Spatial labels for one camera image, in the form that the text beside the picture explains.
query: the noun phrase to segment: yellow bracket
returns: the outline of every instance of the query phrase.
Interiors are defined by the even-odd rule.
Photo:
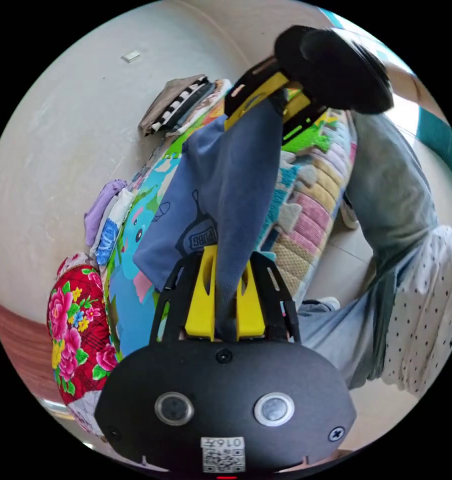
[[[265,330],[253,269],[248,262],[236,291],[236,339],[261,337]]]
[[[204,247],[184,329],[190,337],[215,339],[215,278],[218,246]]]
[[[199,273],[184,326],[189,337],[215,339],[215,280],[218,246],[204,248]],[[261,337],[265,333],[253,269],[248,262],[236,290],[236,339]]]

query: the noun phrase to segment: wooden floor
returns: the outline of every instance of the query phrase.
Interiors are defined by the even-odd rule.
[[[63,403],[51,368],[51,339],[46,325],[0,305],[0,340],[18,375],[31,393]]]

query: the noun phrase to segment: qr code label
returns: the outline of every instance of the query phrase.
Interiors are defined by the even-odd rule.
[[[245,439],[202,437],[202,470],[205,473],[231,474],[246,471]]]

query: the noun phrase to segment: striped cloth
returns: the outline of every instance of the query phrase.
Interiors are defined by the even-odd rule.
[[[184,102],[198,89],[204,87],[204,85],[208,84],[209,80],[208,77],[205,75],[199,77],[194,83],[190,86],[186,87],[169,105],[166,110],[161,114],[161,116],[152,124],[151,129],[154,132],[157,132],[171,117],[174,115],[184,104]]]

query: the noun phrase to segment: red floral fabric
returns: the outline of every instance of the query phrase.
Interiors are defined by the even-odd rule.
[[[78,264],[56,280],[48,301],[47,327],[51,366],[64,403],[101,390],[118,362],[110,341],[103,285],[91,264]]]

